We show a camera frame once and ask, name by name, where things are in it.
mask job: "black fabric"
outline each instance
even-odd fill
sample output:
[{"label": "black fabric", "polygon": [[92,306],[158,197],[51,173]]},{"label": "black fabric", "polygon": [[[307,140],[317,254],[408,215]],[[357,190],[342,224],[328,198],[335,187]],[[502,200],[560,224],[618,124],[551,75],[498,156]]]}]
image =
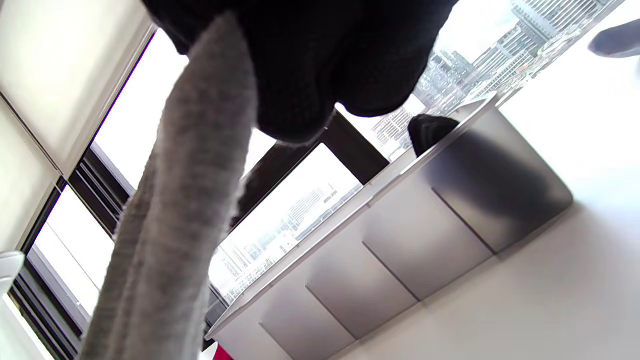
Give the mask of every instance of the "black fabric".
[{"label": "black fabric", "polygon": [[458,126],[448,117],[418,114],[409,120],[409,138],[416,156],[424,154]]},{"label": "black fabric", "polygon": [[260,130],[304,143],[333,104],[358,116],[398,108],[457,0],[143,0],[185,54],[215,17],[238,14],[259,91]]},{"label": "black fabric", "polygon": [[589,43],[589,50],[606,58],[640,55],[640,19],[602,30]]}]

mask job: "glass window pane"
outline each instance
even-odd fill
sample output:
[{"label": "glass window pane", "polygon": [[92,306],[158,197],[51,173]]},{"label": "glass window pane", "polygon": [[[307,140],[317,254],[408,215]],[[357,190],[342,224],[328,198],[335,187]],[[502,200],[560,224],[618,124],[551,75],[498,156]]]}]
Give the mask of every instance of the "glass window pane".
[{"label": "glass window pane", "polygon": [[355,117],[340,104],[336,108],[393,161],[411,147],[406,127],[413,115],[446,115],[463,101],[491,91],[508,99],[619,3],[460,0],[404,106],[374,118]]},{"label": "glass window pane", "polygon": [[218,247],[211,282],[230,304],[361,188],[319,145]]},{"label": "glass window pane", "polygon": [[98,301],[113,241],[70,188],[60,195],[33,249],[45,258],[83,313]]},{"label": "glass window pane", "polygon": [[[187,62],[158,30],[95,137],[95,143],[134,188],[156,140],[164,102]],[[274,143],[275,139],[253,131],[245,173]]]}]

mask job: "metal surface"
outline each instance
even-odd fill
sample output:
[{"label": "metal surface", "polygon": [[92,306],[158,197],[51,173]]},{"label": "metal surface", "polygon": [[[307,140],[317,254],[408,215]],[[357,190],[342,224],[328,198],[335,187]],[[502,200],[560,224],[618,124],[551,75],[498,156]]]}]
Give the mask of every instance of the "metal surface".
[{"label": "metal surface", "polygon": [[258,322],[291,359],[325,360],[355,341],[304,285],[282,285]]},{"label": "metal surface", "polygon": [[495,252],[522,240],[573,202],[560,178],[493,107],[420,171]]},{"label": "metal surface", "polygon": [[359,242],[364,213],[314,260],[307,288],[355,337],[361,338],[417,302]]},{"label": "metal surface", "polygon": [[364,244],[424,300],[492,253],[414,172],[367,213]]},{"label": "metal surface", "polygon": [[[237,360],[328,359],[572,203],[491,95],[210,331]],[[256,344],[247,347],[250,341]]]}]

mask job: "building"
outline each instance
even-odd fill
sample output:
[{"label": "building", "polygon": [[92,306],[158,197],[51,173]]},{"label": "building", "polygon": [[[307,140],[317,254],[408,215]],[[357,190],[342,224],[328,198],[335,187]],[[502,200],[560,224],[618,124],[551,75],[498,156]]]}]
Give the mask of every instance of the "building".
[{"label": "building", "polygon": [[611,0],[511,0],[513,13],[549,40],[573,24],[593,18]]}]

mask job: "white wall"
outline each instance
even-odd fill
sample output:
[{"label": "white wall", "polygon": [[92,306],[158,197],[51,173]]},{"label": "white wall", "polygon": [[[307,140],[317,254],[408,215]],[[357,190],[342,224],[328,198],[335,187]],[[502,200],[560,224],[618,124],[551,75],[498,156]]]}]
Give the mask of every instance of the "white wall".
[{"label": "white wall", "polygon": [[640,359],[640,58],[586,50],[638,14],[627,0],[501,109],[570,212],[335,359]]}]

